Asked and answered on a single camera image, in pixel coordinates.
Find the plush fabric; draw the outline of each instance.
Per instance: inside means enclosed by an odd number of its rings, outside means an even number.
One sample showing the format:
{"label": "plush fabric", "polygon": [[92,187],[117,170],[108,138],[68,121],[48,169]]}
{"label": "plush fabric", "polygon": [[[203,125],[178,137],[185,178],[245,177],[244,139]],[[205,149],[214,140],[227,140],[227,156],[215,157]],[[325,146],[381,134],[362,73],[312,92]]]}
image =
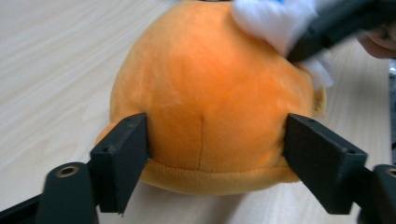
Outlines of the plush fabric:
{"label": "plush fabric", "polygon": [[145,112],[152,158],[141,181],[187,194],[242,193],[298,181],[281,155],[286,117],[312,116],[321,105],[309,74],[240,30],[230,2],[183,1],[134,43],[98,139]]}

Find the seam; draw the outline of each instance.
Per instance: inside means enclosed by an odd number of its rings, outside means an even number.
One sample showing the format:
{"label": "seam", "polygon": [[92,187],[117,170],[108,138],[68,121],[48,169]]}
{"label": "seam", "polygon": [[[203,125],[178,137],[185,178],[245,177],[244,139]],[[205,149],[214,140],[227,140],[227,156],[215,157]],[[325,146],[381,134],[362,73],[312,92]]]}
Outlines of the seam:
{"label": "seam", "polygon": [[201,148],[199,151],[197,170],[201,170],[201,161],[202,161],[203,151],[204,151],[204,117],[201,117]]}

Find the wooden table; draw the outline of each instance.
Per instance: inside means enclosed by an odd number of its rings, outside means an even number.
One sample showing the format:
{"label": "wooden table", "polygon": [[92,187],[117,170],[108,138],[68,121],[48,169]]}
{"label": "wooden table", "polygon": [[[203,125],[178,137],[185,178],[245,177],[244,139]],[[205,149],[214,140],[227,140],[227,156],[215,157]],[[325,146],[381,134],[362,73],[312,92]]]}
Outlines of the wooden table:
{"label": "wooden table", "polygon": [[[0,2],[0,210],[41,192],[45,175],[89,160],[108,123],[109,93],[145,28],[177,0]],[[335,85],[319,121],[390,163],[387,61],[349,41],[334,50]],[[101,223],[354,223],[327,215],[301,184],[197,197],[138,184],[124,217]]]}

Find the screw hole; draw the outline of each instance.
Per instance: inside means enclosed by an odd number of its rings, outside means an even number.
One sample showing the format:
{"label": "screw hole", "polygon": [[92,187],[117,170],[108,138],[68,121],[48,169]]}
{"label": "screw hole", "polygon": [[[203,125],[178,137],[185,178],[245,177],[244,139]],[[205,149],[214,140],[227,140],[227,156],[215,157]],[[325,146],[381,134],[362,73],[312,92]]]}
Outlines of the screw hole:
{"label": "screw hole", "polygon": [[396,169],[395,168],[389,168],[388,169],[388,174],[390,174],[392,177],[396,177]]}
{"label": "screw hole", "polygon": [[347,149],[346,150],[348,154],[355,154],[356,151],[354,151],[353,149]]}
{"label": "screw hole", "polygon": [[68,177],[70,175],[74,175],[78,172],[77,166],[66,166],[63,169],[59,170],[56,175],[60,178]]}

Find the hand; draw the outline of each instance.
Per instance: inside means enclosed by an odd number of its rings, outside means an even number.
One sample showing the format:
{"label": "hand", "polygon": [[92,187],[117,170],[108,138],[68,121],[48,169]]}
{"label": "hand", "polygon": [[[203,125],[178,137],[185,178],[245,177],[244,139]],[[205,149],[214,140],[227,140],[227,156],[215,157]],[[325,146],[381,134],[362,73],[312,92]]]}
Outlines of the hand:
{"label": "hand", "polygon": [[396,21],[380,27],[359,41],[376,58],[396,58]]}

